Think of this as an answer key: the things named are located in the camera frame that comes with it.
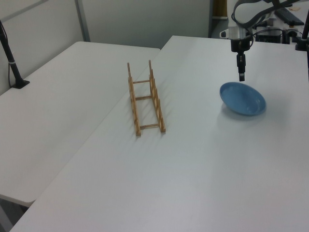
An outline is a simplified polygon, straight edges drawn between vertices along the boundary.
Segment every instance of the white tabletop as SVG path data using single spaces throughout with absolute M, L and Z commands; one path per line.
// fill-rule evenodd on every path
M 305 23 L 306 18 L 307 18 L 307 13 L 309 10 L 309 2 L 296 2 L 293 3 L 292 7 L 287 7 L 289 8 L 297 8 L 299 7 L 300 9 L 298 11 L 291 11 L 292 14 L 294 14 L 297 18 L 299 18 L 301 21 Z M 284 23 L 281 19 L 277 18 L 277 20 L 274 21 L 274 27 L 278 27 L 280 29 L 297 29 L 299 32 L 303 33 L 304 30 L 304 25 L 299 25 L 299 26 L 294 26 L 293 28 L 290 28 L 288 24 Z
M 78 42 L 0 96 L 0 198 L 31 205 L 158 52 Z
M 308 231 L 307 54 L 255 43 L 246 57 L 260 116 L 220 99 L 238 81 L 230 41 L 172 37 L 152 62 L 166 134 L 135 136 L 127 92 L 12 232 Z M 142 125 L 151 105 L 138 105 Z

